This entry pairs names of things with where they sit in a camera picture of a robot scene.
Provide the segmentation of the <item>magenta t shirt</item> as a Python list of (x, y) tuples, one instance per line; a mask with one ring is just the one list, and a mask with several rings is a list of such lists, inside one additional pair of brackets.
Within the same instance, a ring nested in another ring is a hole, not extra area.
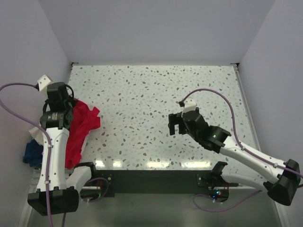
[(84, 140), (91, 130), (98, 129), (101, 126), (99, 113), (100, 110), (96, 107), (90, 109), (86, 103), (76, 100), (66, 145), (65, 168), (72, 169), (80, 163)]

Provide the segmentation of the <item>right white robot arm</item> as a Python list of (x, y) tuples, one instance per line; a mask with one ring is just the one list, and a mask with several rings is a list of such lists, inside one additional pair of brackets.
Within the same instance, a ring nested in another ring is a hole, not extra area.
[(252, 176), (231, 171), (225, 172), (224, 168), (227, 164), (222, 162), (217, 163), (212, 169), (214, 179), (266, 191), (275, 202), (285, 206), (292, 204), (301, 181), (298, 162), (292, 159), (283, 161), (273, 158), (242, 144), (227, 130), (209, 125), (199, 113), (198, 108), (186, 113), (171, 113), (168, 119), (170, 135), (175, 134), (177, 125), (179, 134), (189, 135), (204, 149), (233, 158), (255, 171)]

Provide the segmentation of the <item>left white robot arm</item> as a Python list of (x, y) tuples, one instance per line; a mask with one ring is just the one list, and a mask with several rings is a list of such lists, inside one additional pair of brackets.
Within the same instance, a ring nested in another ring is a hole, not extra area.
[(75, 212), (80, 191), (95, 176), (92, 162), (77, 164), (73, 173), (65, 176), (65, 157), (73, 107), (76, 101), (64, 82), (46, 86), (47, 100), (40, 118), (43, 132), (43, 160), (36, 192), (30, 193), (28, 204), (42, 216)]

